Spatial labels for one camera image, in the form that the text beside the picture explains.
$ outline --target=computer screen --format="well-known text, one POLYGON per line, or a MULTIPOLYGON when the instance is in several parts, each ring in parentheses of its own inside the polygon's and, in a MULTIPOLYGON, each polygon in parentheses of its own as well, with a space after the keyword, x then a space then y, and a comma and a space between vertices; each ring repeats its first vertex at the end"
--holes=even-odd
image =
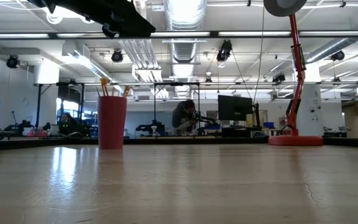
POLYGON ((219 120, 246 121, 252 114, 252 99, 238 96, 218 95, 219 120))

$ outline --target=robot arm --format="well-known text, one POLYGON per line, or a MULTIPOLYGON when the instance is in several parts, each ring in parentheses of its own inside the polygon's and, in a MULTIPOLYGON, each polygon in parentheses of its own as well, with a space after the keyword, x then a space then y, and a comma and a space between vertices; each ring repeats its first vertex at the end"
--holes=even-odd
POLYGON ((195 120, 199 122, 208 123, 210 126, 217 124, 215 119, 204 117, 201 115, 200 112, 197 112, 195 114, 195 120))

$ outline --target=person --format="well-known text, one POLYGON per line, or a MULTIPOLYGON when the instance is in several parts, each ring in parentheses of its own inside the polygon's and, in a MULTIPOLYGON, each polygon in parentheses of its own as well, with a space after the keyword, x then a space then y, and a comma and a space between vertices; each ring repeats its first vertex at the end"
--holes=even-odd
POLYGON ((172 112, 172 126, 177 135, 190 133, 196 123, 193 100, 182 101, 172 112))

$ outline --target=white wall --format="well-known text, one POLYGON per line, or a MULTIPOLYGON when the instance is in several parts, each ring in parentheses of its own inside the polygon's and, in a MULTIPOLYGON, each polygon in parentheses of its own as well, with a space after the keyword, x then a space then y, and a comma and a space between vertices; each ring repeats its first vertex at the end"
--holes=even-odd
MULTIPOLYGON (((35 125, 37 114, 37 87, 33 86, 34 75, 23 69, 9 69, 0 60, 0 128, 14 124, 11 111, 15 111, 18 123, 28 119, 35 125)), ((51 110, 56 108, 57 88, 48 90, 42 96, 42 107, 48 109, 40 113, 40 126, 55 120, 51 110)))

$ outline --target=red cup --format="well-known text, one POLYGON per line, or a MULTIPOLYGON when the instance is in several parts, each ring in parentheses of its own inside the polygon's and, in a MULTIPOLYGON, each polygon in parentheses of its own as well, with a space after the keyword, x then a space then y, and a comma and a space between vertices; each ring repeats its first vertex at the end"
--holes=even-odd
POLYGON ((100 96, 98 102, 99 148, 122 149, 124 146, 127 99, 100 96))

